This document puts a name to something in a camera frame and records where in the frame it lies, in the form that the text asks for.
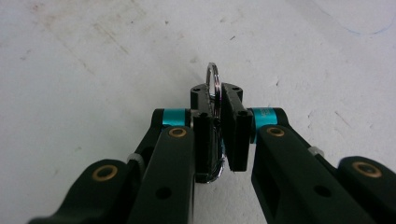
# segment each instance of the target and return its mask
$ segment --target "black mechanical part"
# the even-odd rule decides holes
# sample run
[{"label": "black mechanical part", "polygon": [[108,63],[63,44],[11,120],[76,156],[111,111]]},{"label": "black mechanical part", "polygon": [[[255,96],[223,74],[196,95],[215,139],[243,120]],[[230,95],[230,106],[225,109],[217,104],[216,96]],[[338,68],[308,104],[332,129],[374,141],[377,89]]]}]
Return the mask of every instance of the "black mechanical part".
[{"label": "black mechanical part", "polygon": [[[274,107],[273,108],[275,113],[276,113],[276,120],[277,120],[277,125],[286,127],[288,129],[290,129],[299,139],[301,142],[304,143],[306,148],[311,147],[296,131],[294,131],[294,129],[290,126],[289,124],[289,119],[288,116],[286,115],[286,112],[279,107]],[[255,125],[255,120],[253,117],[253,122],[252,122],[252,127],[251,127],[251,136],[250,136],[250,143],[254,143],[254,138],[256,136],[256,127]]]},{"label": "black mechanical part", "polygon": [[195,136],[196,173],[210,174],[216,166],[215,119],[206,84],[191,89],[191,116]]},{"label": "black mechanical part", "polygon": [[64,202],[51,217],[30,224],[125,223],[137,193],[138,165],[103,160],[89,166],[68,191]]},{"label": "black mechanical part", "polygon": [[377,223],[396,223],[396,174],[363,157],[343,158],[337,177]]},{"label": "black mechanical part", "polygon": [[243,90],[232,84],[221,84],[221,130],[230,169],[246,171],[250,127],[253,115],[242,105]]},{"label": "black mechanical part", "polygon": [[192,223],[194,170],[192,130],[164,129],[127,223]]},{"label": "black mechanical part", "polygon": [[184,125],[187,127],[191,127],[191,110],[190,109],[186,109],[186,118],[184,120]]},{"label": "black mechanical part", "polygon": [[163,109],[156,109],[152,113],[151,124],[143,137],[135,153],[140,154],[145,161],[145,164],[149,164],[151,154],[157,144],[158,136],[163,129]]},{"label": "black mechanical part", "polygon": [[321,155],[317,154],[314,156],[315,159],[317,159],[318,162],[320,162],[320,164],[322,164],[322,166],[324,168],[326,168],[326,170],[332,175],[334,176],[334,178],[337,178],[337,169],[335,169],[328,161],[326,161],[326,159],[324,159],[324,157],[322,157]]},{"label": "black mechanical part", "polygon": [[289,128],[260,128],[253,187],[269,224],[374,223]]}]

